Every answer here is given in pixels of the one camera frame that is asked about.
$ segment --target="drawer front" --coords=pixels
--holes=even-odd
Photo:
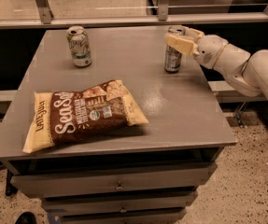
[[[122,195],[100,195],[70,199],[57,198],[42,202],[42,207],[52,216],[74,216],[97,213],[127,213],[137,210],[165,209],[191,205],[196,191],[159,190],[158,192],[132,192]]]
[[[62,197],[199,186],[216,168],[214,162],[184,163],[69,174],[20,175],[13,176],[11,183],[29,197]]]
[[[135,212],[128,214],[91,215],[80,217],[62,217],[62,224],[141,224],[155,222],[176,222],[186,214],[185,209]]]

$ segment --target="can lid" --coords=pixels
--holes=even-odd
[[[78,35],[84,32],[84,28],[82,26],[71,26],[68,28],[67,33],[70,35]]]
[[[168,29],[168,33],[183,35],[184,34],[184,27],[183,26],[170,26]]]

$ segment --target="speckled floor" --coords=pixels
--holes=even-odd
[[[255,110],[243,115],[241,129],[232,113],[225,113],[238,139],[217,159],[218,169],[198,188],[198,197],[177,224],[268,224],[268,127]],[[0,224],[12,224],[31,211],[37,224],[48,224],[37,199],[22,193],[5,195],[6,171],[0,171]]]

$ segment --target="drawer cabinet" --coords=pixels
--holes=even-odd
[[[11,183],[29,197],[48,198],[199,186],[216,168],[214,162],[172,163],[63,174],[17,175]]]

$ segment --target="floor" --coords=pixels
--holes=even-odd
[[[147,16],[148,0],[48,0],[56,19]],[[39,20],[35,0],[0,0],[0,20]]]
[[[218,169],[198,188],[198,197],[177,224],[268,223],[268,126],[255,109],[243,114],[240,128],[232,112],[224,110],[238,143],[226,147]],[[0,224],[12,224],[25,211],[38,224],[53,224],[38,199],[20,193],[5,195],[6,170],[0,170]]]
[[[147,0],[116,1],[49,0],[49,5],[56,18],[147,15]],[[38,18],[35,0],[0,0],[0,20]],[[217,171],[198,188],[196,201],[177,224],[268,223],[268,126],[258,114],[255,109],[245,112],[245,128],[240,128],[232,112],[224,113],[238,143],[223,150]],[[0,224],[15,223],[24,211],[33,212],[37,224],[50,224],[39,200],[20,192],[5,195],[6,174],[0,170]]]

